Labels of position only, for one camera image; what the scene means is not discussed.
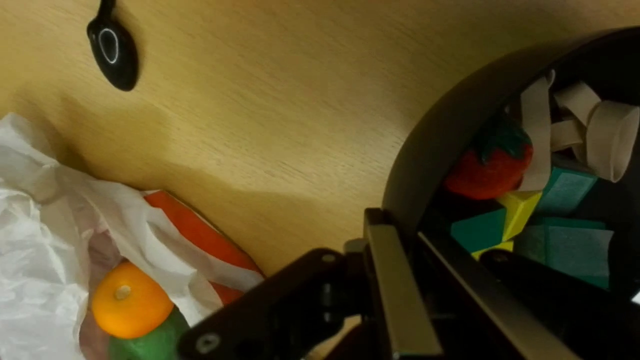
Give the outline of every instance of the white plastic bag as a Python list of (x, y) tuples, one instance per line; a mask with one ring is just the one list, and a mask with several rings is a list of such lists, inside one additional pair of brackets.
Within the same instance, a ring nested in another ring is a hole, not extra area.
[(221, 306), (210, 282), (246, 293), (261, 281), (193, 249), (138, 190), (58, 164), (25, 120), (0, 120), (0, 358), (84, 358), (89, 286), (119, 256), (152, 276), (188, 325)]

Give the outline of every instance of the red item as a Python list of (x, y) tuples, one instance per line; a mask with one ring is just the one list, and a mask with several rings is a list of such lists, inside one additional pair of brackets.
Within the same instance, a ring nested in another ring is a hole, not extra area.
[(451, 194), (471, 200), (492, 200), (521, 183), (521, 174), (531, 162), (533, 149), (526, 147), (521, 158), (513, 158), (493, 149), (481, 164), (478, 152), (468, 149), (443, 181), (443, 189)]
[[(177, 233), (201, 253), (216, 256), (231, 266), (259, 273), (257, 266), (235, 245), (216, 233), (213, 227), (210, 227), (192, 208), (188, 208), (168, 193), (149, 193), (144, 196), (144, 200), (149, 206), (160, 208), (177, 229)], [(216, 282), (211, 282), (211, 286), (224, 304), (229, 304), (241, 296), (241, 293), (234, 289)]]

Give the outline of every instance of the orange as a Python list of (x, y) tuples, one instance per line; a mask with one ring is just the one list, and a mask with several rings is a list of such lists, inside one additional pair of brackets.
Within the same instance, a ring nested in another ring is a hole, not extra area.
[(165, 293), (131, 262), (121, 262), (94, 290), (96, 325), (116, 338), (141, 338), (173, 311)]

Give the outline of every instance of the green object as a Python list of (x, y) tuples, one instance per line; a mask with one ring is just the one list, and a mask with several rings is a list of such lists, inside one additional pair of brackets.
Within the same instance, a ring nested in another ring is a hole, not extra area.
[(528, 227), (513, 242), (513, 253), (558, 273), (608, 290), (608, 246), (613, 233), (602, 222), (547, 219)]
[(513, 253), (545, 264), (545, 227), (526, 227), (524, 233), (513, 240)]
[(545, 224), (545, 227), (564, 227), (564, 229), (599, 229), (599, 231), (605, 229), (605, 224), (603, 224), (603, 222), (597, 222), (597, 220), (555, 219), (555, 217), (539, 219), (539, 224)]
[(466, 253), (478, 253), (502, 242), (503, 222), (506, 208), (496, 200), (437, 193), (424, 227), (451, 237)]
[(566, 217), (574, 212), (597, 183), (577, 168), (554, 166), (535, 215)]
[(471, 149), (475, 151), (481, 164), (488, 164), (496, 149), (510, 155), (512, 158), (521, 160), (524, 151), (529, 147), (531, 140), (521, 131), (521, 127), (508, 120), (496, 120), (481, 127), (475, 139), (471, 140)]
[(499, 245), (506, 211), (493, 208), (458, 222), (451, 222), (451, 239), (468, 253), (478, 253)]
[(160, 329), (141, 338), (109, 338), (107, 356), (109, 360), (176, 360), (176, 346), (185, 330), (188, 325), (176, 308)]

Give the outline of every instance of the black handle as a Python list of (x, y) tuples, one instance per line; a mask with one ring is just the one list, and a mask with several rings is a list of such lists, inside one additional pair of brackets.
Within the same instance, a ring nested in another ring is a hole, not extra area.
[(97, 16), (86, 26), (94, 58), (119, 91), (131, 91), (138, 83), (138, 52), (127, 30), (112, 16), (116, 0), (101, 0)]

